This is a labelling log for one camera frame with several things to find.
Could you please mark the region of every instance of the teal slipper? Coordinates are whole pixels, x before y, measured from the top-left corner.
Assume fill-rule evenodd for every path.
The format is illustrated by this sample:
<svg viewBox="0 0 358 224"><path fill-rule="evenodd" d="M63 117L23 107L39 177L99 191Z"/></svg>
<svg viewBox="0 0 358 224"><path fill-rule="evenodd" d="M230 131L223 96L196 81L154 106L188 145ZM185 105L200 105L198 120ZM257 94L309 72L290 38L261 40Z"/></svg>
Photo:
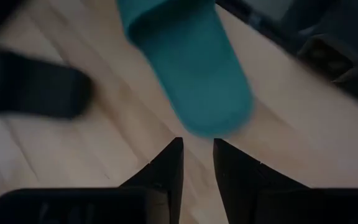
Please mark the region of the teal slipper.
<svg viewBox="0 0 358 224"><path fill-rule="evenodd" d="M227 134L250 117L252 95L213 0L117 0L127 38L149 60L192 133Z"/></svg>

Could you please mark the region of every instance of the black slipper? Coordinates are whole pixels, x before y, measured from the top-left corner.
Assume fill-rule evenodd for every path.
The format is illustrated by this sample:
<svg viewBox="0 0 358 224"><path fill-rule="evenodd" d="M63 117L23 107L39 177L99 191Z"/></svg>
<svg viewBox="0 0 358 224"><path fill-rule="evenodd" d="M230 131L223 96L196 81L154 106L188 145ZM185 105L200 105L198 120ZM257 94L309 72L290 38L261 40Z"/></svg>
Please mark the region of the black slipper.
<svg viewBox="0 0 358 224"><path fill-rule="evenodd" d="M74 118L91 95L91 80L79 70L0 51L0 113Z"/></svg>

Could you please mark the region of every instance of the slipper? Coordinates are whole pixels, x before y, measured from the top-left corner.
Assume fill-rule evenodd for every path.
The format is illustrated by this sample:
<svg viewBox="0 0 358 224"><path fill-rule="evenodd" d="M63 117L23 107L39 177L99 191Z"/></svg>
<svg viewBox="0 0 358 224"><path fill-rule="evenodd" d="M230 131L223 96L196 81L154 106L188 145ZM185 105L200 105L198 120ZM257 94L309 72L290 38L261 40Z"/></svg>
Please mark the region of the slipper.
<svg viewBox="0 0 358 224"><path fill-rule="evenodd" d="M0 113L71 119L84 112L93 92L84 73L0 51Z"/></svg>
<svg viewBox="0 0 358 224"><path fill-rule="evenodd" d="M117 0L124 32L155 70L186 129L228 134L252 95L212 0Z"/></svg>

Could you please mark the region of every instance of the floor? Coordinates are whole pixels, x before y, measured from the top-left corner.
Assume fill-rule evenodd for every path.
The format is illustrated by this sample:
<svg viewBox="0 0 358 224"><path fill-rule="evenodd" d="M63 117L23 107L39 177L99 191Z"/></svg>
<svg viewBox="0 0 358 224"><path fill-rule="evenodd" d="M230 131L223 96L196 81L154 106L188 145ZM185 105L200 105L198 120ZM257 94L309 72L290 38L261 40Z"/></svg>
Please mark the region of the floor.
<svg viewBox="0 0 358 224"><path fill-rule="evenodd" d="M226 138L311 187L358 187L358 101L217 7L255 94L252 120ZM72 65L96 97L71 121L0 116L0 194L23 187L111 187L184 137L181 223L227 223L212 141L177 120L142 54L124 38L112 0L32 0L0 47Z"/></svg>

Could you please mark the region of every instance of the wooden floor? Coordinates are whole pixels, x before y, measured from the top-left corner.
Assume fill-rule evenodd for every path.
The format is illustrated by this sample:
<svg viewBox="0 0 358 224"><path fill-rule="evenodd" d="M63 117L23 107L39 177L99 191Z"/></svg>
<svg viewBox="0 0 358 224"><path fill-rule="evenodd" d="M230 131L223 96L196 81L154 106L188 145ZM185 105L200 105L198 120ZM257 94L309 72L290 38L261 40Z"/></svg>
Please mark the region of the wooden floor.
<svg viewBox="0 0 358 224"><path fill-rule="evenodd" d="M311 187L358 187L358 102L217 11L256 98L250 123L226 139ZM97 86L87 113L72 122L0 116L0 194L117 186L182 136L181 222L227 223L212 141L180 124L145 58L124 38L114 1L33 0L3 28L0 46L80 68Z"/></svg>

